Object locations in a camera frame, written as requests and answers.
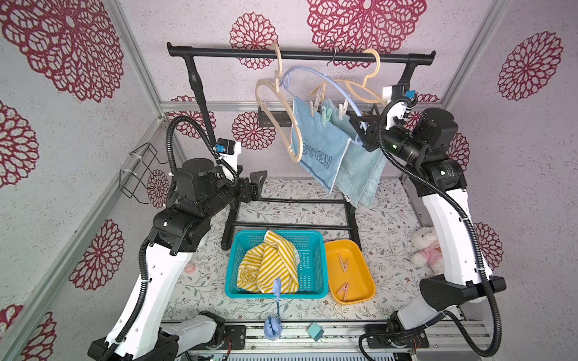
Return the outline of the blue hello towel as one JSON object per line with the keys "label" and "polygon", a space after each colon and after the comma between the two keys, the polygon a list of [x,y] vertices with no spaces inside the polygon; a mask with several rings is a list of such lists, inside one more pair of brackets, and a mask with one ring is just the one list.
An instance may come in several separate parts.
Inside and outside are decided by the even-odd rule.
{"label": "blue hello towel", "polygon": [[312,117],[309,104],[295,97],[293,110],[303,137],[301,166],[327,192],[332,192],[351,138],[332,123],[322,125],[321,113]]}

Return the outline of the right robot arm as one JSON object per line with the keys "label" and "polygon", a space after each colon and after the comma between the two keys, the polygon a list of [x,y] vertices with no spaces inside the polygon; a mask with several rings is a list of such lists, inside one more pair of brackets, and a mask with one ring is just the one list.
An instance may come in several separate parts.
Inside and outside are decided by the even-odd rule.
{"label": "right robot arm", "polygon": [[[366,329],[358,343],[415,350],[427,344],[426,329],[448,317],[474,353],[495,356],[503,335],[495,295],[507,285],[503,278],[492,274],[485,259],[468,210],[463,169],[446,153],[458,132],[453,115],[439,108],[426,109],[412,131],[389,110],[379,116],[353,116],[349,122],[366,150],[381,150],[410,178],[433,222],[444,262],[442,275],[421,280],[418,296],[394,312],[383,328]],[[475,343],[450,310],[480,299],[487,299],[493,325],[492,339],[484,347]]]}

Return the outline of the peach pink clothespin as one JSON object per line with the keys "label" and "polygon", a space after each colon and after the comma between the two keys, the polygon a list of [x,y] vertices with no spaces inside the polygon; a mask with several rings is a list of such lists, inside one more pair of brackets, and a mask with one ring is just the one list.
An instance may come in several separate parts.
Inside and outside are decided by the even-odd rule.
{"label": "peach pink clothespin", "polygon": [[338,260],[340,261],[340,266],[343,272],[347,272],[349,270],[349,259],[347,257],[343,257],[341,253],[337,254]]}

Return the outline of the beige plastic hanger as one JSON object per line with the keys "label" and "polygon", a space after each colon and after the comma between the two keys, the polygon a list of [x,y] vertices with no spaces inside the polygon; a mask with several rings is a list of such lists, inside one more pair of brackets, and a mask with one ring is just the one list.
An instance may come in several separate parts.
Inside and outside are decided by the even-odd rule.
{"label": "beige plastic hanger", "polygon": [[364,52],[366,54],[371,54],[376,60],[376,68],[371,74],[366,75],[361,83],[346,79],[333,79],[333,82],[339,86],[344,86],[347,93],[360,102],[373,105],[387,105],[388,101],[386,101],[381,94],[378,94],[367,87],[367,81],[379,74],[381,68],[381,57],[377,50],[373,48],[368,48]]}

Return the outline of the small teal cube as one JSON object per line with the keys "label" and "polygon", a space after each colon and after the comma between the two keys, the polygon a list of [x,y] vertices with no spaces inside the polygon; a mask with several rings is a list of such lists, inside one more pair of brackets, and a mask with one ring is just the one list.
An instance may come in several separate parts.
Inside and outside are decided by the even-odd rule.
{"label": "small teal cube", "polygon": [[317,323],[311,323],[307,328],[307,333],[315,342],[320,341],[325,333],[323,328]]}

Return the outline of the black clothes rack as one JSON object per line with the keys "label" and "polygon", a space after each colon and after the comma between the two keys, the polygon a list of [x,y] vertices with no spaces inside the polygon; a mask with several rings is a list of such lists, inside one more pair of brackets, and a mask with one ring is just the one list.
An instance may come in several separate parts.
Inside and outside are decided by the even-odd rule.
{"label": "black clothes rack", "polygon": [[[203,116],[206,125],[206,131],[210,141],[215,142],[215,133],[212,129],[212,123],[209,117],[209,110],[203,91],[203,83],[200,73],[195,63],[196,57],[218,57],[218,58],[241,58],[241,59],[277,59],[280,63],[283,60],[300,60],[300,61],[325,61],[329,63],[337,60],[340,62],[351,63],[369,63],[370,55],[363,53],[328,53],[321,51],[265,51],[265,50],[246,50],[246,49],[216,49],[216,48],[193,48],[185,46],[173,46],[167,44],[167,50],[172,57],[181,57],[185,61],[188,70],[188,78],[191,90],[194,92],[199,112]],[[436,52],[430,54],[378,54],[373,60],[376,64],[381,63],[398,63],[404,64],[405,69],[398,84],[409,86],[409,82],[417,66],[430,66],[436,57]],[[240,202],[234,201],[230,204],[229,216],[224,227],[224,234],[221,239],[221,249],[230,250],[233,245],[233,239],[236,229],[239,227],[254,227],[259,229],[269,228],[286,228],[289,230],[346,230],[349,232],[350,239],[361,246],[361,239],[358,231],[358,224],[355,216],[356,208],[346,200],[330,199],[274,199],[262,198],[262,202],[273,203],[295,203],[295,204],[341,204],[346,212],[345,226],[321,226],[308,224],[267,224],[267,223],[243,223],[238,221]]]}

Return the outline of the cream plastic hanger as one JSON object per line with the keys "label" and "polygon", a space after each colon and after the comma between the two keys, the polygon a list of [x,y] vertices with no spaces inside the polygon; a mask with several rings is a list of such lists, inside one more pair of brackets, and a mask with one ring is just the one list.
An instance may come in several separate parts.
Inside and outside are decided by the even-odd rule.
{"label": "cream plastic hanger", "polygon": [[[275,55],[277,60],[277,69],[275,70],[275,75],[272,80],[270,79],[260,79],[255,86],[254,94],[257,101],[257,105],[260,110],[266,115],[269,121],[274,126],[276,132],[281,136],[285,149],[291,158],[293,163],[299,163],[303,157],[303,137],[300,129],[300,125],[295,116],[293,108],[290,106],[284,95],[281,93],[281,76],[283,74],[283,62],[281,58],[281,50],[278,43],[273,42],[270,48]],[[267,89],[272,92],[272,94],[280,102],[283,107],[285,116],[291,122],[291,134],[286,135],[281,129],[281,123],[276,117],[277,114],[281,114],[281,111],[271,111],[266,100],[263,100],[260,96],[260,91],[262,89]]]}

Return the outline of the white teddy bear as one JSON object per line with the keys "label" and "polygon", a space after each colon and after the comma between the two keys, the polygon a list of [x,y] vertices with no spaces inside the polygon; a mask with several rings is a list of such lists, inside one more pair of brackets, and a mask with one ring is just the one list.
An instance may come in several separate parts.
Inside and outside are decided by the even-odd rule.
{"label": "white teddy bear", "polygon": [[422,227],[411,235],[410,240],[417,250],[410,262],[416,266],[428,266],[435,275],[442,275],[444,261],[435,228]]}

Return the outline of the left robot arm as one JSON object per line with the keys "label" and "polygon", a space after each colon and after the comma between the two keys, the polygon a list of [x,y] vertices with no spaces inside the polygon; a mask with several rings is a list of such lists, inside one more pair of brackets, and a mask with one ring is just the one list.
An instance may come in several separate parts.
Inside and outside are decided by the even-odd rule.
{"label": "left robot arm", "polygon": [[[212,159],[195,158],[177,166],[173,133],[188,123],[197,130]],[[200,345],[218,347],[225,340],[225,320],[203,311],[175,328],[161,326],[169,298],[185,266],[206,240],[212,218],[234,202],[260,199],[266,171],[239,177],[193,118],[174,118],[166,131],[172,173],[166,207],[156,214],[138,250],[139,277],[111,332],[93,341],[94,360],[174,360]]]}

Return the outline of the teal plastic basket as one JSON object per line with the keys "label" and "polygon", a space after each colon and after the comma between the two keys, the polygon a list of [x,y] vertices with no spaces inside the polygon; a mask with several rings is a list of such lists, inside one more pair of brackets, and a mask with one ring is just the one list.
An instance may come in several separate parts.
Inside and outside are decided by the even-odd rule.
{"label": "teal plastic basket", "polygon": [[[231,299],[273,299],[274,294],[249,293],[236,286],[237,272],[245,253],[263,241],[266,230],[242,230],[238,232],[230,249],[225,293]],[[300,288],[294,294],[281,294],[281,299],[322,299],[329,289],[325,244],[321,233],[310,230],[273,231],[292,242],[299,253],[298,266]]]}

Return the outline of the white clothespin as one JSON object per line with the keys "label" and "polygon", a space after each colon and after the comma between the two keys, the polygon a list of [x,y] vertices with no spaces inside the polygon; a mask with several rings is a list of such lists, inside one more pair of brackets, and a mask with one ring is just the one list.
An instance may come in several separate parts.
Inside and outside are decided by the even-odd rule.
{"label": "white clothespin", "polygon": [[338,105],[338,116],[340,118],[340,120],[343,119],[343,117],[346,115],[347,109],[348,109],[348,101],[345,100],[343,103]]}

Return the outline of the green clothespin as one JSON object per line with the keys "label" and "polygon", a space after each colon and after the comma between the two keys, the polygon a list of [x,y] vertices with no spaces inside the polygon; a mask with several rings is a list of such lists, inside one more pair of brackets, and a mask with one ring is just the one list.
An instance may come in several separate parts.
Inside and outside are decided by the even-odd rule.
{"label": "green clothespin", "polygon": [[322,106],[321,119],[322,119],[322,125],[323,126],[326,126],[328,123],[331,122],[332,113],[333,113],[333,109],[331,107]]}

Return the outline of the light blue hanger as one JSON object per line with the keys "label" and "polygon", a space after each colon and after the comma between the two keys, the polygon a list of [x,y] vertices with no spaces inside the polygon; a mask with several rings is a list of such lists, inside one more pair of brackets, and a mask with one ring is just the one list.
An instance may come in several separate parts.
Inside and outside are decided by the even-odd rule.
{"label": "light blue hanger", "polygon": [[348,93],[346,93],[345,90],[343,90],[342,87],[340,87],[339,84],[337,84],[336,81],[334,81],[334,79],[328,78],[327,75],[322,74],[321,72],[307,67],[307,66],[292,66],[290,67],[289,70],[285,71],[282,76],[281,76],[281,86],[287,90],[289,93],[291,93],[289,87],[290,87],[290,81],[291,81],[291,75],[295,72],[307,72],[310,73],[311,75],[316,76],[317,78],[322,79],[322,87],[326,87],[327,85],[330,85],[331,87],[333,87],[335,90],[338,91],[338,93],[340,93],[344,100],[346,101],[347,105],[343,108],[342,113],[346,114],[346,111],[349,109],[349,107],[352,108],[352,110],[354,111],[356,116],[361,116],[361,111],[358,108],[358,106],[355,104],[355,102],[353,101],[352,97],[349,96]]}

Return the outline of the teal plain towel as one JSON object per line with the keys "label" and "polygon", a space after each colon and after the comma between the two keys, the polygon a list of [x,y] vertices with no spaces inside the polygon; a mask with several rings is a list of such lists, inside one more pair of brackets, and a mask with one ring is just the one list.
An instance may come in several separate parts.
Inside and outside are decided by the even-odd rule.
{"label": "teal plain towel", "polygon": [[322,102],[322,111],[325,110],[331,110],[329,121],[352,139],[340,165],[335,185],[354,207],[370,207],[387,159],[380,151],[368,152],[355,143],[358,134],[349,122],[349,115],[340,116],[339,109],[330,99]]}

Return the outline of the yellow striped towel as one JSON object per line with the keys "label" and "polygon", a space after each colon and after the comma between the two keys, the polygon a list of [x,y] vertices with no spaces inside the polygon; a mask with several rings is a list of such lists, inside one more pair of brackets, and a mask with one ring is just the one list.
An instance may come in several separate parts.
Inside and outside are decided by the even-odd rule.
{"label": "yellow striped towel", "polygon": [[249,293],[273,294],[275,280],[281,281],[281,294],[294,294],[300,288],[296,246],[278,233],[267,231],[263,241],[245,253],[237,272],[236,286]]}

